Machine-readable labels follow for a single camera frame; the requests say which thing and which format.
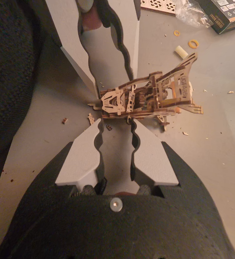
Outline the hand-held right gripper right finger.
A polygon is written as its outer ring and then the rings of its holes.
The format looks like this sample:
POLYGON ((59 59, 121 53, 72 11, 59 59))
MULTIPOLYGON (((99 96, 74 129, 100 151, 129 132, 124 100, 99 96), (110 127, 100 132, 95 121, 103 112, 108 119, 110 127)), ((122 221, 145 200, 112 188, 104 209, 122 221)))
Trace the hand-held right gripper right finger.
POLYGON ((137 119, 132 119, 131 132, 131 180, 139 186, 177 186, 179 181, 161 140, 137 119))

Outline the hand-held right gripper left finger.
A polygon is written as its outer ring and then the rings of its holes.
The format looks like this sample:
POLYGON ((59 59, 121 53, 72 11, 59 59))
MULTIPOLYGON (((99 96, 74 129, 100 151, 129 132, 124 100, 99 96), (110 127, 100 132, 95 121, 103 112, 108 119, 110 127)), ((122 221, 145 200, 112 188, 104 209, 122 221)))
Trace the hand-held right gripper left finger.
POLYGON ((98 119, 74 141, 55 181, 57 186, 75 185, 82 191, 86 185, 95 187, 104 179, 103 120, 98 119))

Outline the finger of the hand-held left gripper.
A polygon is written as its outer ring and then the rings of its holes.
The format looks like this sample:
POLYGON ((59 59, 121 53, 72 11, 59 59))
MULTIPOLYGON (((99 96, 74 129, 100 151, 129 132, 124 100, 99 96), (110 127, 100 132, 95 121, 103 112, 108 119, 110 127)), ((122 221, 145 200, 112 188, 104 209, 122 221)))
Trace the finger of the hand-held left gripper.
POLYGON ((111 36, 116 48, 124 57, 124 66, 129 80, 137 78, 140 1, 107 1, 113 19, 111 36))
POLYGON ((89 55, 80 41, 81 18, 76 1, 46 0, 61 41, 61 50, 87 88, 99 99, 99 89, 89 66, 89 55))

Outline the perforated wooden link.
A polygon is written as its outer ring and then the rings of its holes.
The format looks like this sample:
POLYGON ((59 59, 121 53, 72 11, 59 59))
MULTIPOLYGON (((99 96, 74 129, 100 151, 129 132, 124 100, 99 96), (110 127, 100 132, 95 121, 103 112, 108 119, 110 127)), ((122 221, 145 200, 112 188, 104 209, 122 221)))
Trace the perforated wooden link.
POLYGON ((128 125, 131 125, 131 116, 129 114, 134 110, 136 88, 137 88, 137 84, 132 85, 128 95, 128 101, 126 106, 126 113, 127 113, 126 123, 128 125))

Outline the wooden mechanical model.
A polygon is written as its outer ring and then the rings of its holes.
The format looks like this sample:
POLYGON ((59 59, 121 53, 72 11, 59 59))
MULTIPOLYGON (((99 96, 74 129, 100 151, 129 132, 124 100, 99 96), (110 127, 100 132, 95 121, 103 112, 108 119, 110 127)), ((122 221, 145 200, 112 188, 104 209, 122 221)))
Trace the wooden mechanical model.
POLYGON ((100 91, 102 118, 127 119, 128 95, 134 84, 137 84, 137 88, 134 110, 129 114, 131 120, 154 118, 166 131, 170 124, 167 117, 180 114, 181 110, 203 114, 203 108, 190 97, 189 73, 197 58, 194 52, 168 73, 156 71, 116 88, 100 91))

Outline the wooden parts sheet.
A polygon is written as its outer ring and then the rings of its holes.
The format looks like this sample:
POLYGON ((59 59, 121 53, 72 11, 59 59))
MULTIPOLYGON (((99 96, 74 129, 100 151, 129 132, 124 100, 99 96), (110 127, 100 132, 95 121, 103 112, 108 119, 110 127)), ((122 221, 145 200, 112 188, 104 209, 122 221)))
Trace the wooden parts sheet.
POLYGON ((169 0, 141 0, 144 10, 175 16, 175 3, 169 0))

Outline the person's left hand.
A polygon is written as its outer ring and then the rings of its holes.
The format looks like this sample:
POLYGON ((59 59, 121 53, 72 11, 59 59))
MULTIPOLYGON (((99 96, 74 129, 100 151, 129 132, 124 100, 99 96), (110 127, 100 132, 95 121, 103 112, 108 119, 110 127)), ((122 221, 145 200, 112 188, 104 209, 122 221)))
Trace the person's left hand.
POLYGON ((81 19, 84 32, 96 30, 102 26, 96 5, 93 5, 87 13, 81 13, 81 19))

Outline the cream wax cylinder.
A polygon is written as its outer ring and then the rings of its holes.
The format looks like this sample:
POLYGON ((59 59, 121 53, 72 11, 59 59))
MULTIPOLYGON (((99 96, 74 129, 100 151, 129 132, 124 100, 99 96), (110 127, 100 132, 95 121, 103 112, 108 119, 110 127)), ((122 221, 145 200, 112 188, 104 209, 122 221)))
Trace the cream wax cylinder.
POLYGON ((188 53, 181 47, 181 46, 177 46, 175 48, 175 53, 177 53, 177 55, 179 55, 182 59, 185 59, 188 56, 188 53))

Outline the clear plastic bag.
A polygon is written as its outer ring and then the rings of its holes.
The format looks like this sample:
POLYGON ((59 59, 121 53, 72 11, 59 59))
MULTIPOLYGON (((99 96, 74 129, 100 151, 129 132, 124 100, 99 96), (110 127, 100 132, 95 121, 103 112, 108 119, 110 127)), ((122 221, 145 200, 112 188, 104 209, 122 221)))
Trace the clear plastic bag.
POLYGON ((181 22, 194 28, 204 29, 213 26, 213 22, 194 0, 174 0, 175 16, 181 22))

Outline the black printed box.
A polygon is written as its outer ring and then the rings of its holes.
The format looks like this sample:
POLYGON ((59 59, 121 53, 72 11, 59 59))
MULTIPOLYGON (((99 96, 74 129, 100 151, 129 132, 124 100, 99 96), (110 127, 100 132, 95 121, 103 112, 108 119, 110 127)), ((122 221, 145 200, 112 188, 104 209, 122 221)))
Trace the black printed box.
POLYGON ((209 19, 217 34, 235 29, 235 0, 196 0, 209 19))

